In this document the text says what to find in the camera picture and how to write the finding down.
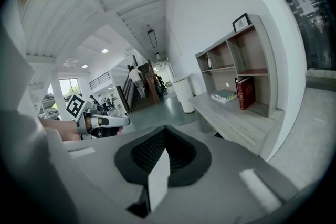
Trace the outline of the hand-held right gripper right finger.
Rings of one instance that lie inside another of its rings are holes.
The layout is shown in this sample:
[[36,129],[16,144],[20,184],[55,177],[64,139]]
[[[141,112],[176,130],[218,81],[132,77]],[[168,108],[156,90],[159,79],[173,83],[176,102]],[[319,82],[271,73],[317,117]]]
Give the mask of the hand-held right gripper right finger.
[[157,224],[247,224],[266,215],[240,177],[252,169],[283,203],[298,193],[298,188],[280,171],[241,145],[200,132],[195,127],[178,127],[182,133],[204,143],[212,163],[196,183],[169,188],[151,213]]

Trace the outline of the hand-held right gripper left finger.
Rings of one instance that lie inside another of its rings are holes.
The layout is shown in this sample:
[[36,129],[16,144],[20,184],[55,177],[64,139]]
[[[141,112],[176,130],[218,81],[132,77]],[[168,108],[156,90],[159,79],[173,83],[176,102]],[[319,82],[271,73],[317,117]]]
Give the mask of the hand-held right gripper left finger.
[[149,179],[163,167],[165,127],[97,140],[68,142],[65,147],[77,172],[72,177],[77,224],[166,224],[154,212]]

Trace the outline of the person's left forearm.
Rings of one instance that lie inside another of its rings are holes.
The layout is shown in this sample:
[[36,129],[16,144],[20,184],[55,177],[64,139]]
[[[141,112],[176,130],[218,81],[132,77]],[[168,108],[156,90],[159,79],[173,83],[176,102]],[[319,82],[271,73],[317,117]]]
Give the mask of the person's left forearm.
[[38,119],[44,128],[57,130],[64,142],[81,140],[75,121],[48,120],[41,117]]

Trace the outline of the grey wooden desk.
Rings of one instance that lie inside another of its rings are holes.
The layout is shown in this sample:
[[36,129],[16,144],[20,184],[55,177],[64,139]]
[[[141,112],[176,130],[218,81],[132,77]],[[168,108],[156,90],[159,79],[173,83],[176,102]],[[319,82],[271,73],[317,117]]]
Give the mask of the grey wooden desk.
[[204,92],[190,98],[201,132],[215,131],[228,141],[247,148],[265,161],[273,156],[273,149],[279,137],[285,112],[276,109],[267,117],[268,106],[254,103],[245,110],[239,107],[239,100],[225,104],[215,101]]

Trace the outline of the person's left hand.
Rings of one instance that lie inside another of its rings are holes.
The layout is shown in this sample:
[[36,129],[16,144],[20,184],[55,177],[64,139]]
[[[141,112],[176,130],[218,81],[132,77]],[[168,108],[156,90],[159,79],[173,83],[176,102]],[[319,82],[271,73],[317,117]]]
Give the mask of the person's left hand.
[[111,137],[121,134],[123,127],[113,127],[113,128],[96,128],[91,132],[91,136],[95,138]]

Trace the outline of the balcony railing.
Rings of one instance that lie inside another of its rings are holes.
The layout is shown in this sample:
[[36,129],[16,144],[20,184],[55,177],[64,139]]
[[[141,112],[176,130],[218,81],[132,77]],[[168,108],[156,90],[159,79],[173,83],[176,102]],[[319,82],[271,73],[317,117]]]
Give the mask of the balcony railing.
[[104,74],[102,74],[101,76],[99,76],[98,78],[92,80],[89,85],[91,87],[91,90],[93,90],[94,88],[98,87],[99,85],[102,85],[103,83],[107,82],[110,80],[110,74],[109,72],[106,72]]

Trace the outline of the large window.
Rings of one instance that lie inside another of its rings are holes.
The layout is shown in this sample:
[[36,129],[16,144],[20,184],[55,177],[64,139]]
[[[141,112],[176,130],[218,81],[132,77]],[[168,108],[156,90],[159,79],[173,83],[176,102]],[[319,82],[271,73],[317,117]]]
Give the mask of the large window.
[[60,79],[60,87],[62,96],[67,103],[73,94],[81,95],[80,86],[77,78],[73,79]]

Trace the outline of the white book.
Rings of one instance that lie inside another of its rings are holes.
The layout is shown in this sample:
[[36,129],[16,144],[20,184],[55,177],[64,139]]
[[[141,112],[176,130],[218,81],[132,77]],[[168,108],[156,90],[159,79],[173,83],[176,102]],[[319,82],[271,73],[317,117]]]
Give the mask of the white book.
[[229,101],[226,100],[225,98],[219,98],[219,97],[217,97],[217,96],[215,96],[215,95],[211,95],[211,98],[214,99],[215,101],[218,101],[218,102],[223,103],[223,104],[229,102]]

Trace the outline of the teal book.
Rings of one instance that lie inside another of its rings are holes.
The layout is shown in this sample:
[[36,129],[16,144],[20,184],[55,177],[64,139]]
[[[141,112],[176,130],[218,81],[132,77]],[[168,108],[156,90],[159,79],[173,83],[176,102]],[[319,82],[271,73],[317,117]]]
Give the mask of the teal book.
[[228,90],[219,90],[214,93],[214,96],[217,96],[218,98],[221,99],[227,99],[230,98],[231,96],[235,95],[235,92],[228,91]]

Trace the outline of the red hardcover book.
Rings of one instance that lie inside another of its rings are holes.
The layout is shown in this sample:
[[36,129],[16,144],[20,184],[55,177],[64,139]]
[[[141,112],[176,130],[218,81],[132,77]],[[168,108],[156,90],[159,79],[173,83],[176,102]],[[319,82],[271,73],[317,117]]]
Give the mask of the red hardcover book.
[[253,77],[246,77],[237,82],[239,106],[241,110],[250,107],[256,101]]

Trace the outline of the black pendant ceiling lamp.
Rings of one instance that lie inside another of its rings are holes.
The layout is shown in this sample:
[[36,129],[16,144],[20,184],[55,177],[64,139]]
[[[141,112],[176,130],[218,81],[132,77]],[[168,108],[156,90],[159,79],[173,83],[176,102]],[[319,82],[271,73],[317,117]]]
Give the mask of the black pendant ceiling lamp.
[[158,42],[157,42],[155,31],[153,29],[150,29],[148,31],[148,37],[149,37],[152,47],[156,49],[158,47],[158,44],[157,44]]

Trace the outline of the person's light shirt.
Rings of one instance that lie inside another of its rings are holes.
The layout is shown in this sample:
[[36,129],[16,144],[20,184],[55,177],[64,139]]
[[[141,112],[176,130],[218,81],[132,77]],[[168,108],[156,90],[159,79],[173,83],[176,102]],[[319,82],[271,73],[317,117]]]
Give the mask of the person's light shirt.
[[50,160],[47,134],[28,94],[33,69],[17,0],[0,11],[0,187],[14,221],[77,224],[76,207]]

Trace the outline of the grey wooden hutch shelf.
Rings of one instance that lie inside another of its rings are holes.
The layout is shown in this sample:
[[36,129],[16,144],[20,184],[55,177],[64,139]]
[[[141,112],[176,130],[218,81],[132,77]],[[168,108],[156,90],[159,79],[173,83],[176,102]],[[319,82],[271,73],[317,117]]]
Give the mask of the grey wooden hutch shelf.
[[[195,57],[207,92],[236,91],[235,80],[253,77],[256,102],[268,106],[267,117],[277,109],[278,80],[271,41],[261,17],[248,15],[251,24],[231,32]],[[212,68],[208,69],[207,58]]]

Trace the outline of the black framed glass door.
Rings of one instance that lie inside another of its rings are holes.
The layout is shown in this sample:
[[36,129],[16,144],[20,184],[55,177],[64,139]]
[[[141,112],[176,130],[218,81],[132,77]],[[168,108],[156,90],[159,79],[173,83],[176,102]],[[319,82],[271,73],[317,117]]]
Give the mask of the black framed glass door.
[[297,0],[286,0],[302,36],[308,69],[336,70],[336,24],[327,0],[311,0],[314,13],[299,16]]

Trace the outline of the white paper notice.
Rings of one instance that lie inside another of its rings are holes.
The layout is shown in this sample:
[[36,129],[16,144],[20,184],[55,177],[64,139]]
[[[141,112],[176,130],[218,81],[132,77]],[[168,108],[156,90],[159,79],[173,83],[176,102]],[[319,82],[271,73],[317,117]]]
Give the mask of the white paper notice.
[[301,9],[302,13],[299,14],[299,16],[305,16],[310,13],[315,12],[315,8],[312,5],[311,0],[297,0],[299,3],[299,6],[296,7],[296,9]]

